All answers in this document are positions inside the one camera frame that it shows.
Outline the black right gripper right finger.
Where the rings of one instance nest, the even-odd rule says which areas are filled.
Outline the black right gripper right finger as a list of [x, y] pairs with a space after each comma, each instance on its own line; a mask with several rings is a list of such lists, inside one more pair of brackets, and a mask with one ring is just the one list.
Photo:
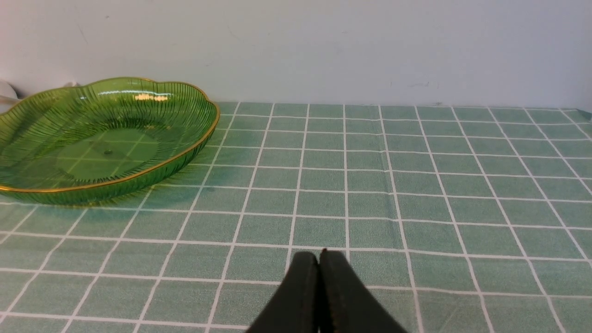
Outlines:
[[405, 333], [354, 272], [346, 256], [323, 249], [319, 261], [320, 333]]

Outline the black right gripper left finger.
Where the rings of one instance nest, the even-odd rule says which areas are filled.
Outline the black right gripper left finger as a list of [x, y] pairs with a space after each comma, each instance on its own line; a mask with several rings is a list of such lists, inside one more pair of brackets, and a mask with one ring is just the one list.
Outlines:
[[310, 252], [295, 253], [288, 271], [248, 333], [316, 333], [319, 264]]

